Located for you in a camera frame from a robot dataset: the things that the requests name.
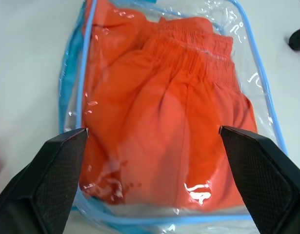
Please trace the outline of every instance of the white table surface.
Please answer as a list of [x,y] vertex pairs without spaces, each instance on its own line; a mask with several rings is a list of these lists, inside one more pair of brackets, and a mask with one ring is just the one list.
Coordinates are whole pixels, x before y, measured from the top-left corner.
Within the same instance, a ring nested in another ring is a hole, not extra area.
[[[240,0],[252,25],[289,156],[300,167],[300,0]],[[0,1],[0,192],[58,133],[61,58],[82,0]],[[66,234],[102,233],[74,213]]]

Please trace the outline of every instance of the orange fabric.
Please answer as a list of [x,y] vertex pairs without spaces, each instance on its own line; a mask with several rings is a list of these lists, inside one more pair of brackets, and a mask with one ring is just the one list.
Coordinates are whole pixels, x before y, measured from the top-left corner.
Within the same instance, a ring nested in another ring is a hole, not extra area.
[[218,131],[257,129],[232,43],[204,18],[152,23],[99,0],[84,85],[82,189],[110,204],[242,205]]

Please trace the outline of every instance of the plastic packaging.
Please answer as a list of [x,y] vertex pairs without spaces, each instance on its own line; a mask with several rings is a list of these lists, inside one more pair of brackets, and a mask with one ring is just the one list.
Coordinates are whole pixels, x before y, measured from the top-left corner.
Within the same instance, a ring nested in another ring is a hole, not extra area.
[[121,233],[257,233],[221,125],[286,153],[239,3],[84,3],[59,82],[60,131],[89,128],[75,198],[84,216]]

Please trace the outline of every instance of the clear plastic bag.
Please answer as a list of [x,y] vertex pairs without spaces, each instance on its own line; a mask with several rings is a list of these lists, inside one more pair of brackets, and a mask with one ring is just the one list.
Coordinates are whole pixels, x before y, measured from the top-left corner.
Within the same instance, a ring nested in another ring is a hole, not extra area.
[[89,0],[67,52],[59,127],[89,128],[75,199],[83,215],[122,233],[190,224],[196,233],[257,232],[219,127],[258,132],[286,149],[236,1]]

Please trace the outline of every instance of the folded clothing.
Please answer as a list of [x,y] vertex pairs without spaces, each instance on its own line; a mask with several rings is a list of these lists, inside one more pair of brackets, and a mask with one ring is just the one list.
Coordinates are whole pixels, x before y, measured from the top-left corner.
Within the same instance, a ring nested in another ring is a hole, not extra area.
[[99,0],[84,84],[83,191],[109,204],[242,205],[218,131],[257,128],[232,44],[204,18],[153,23]]

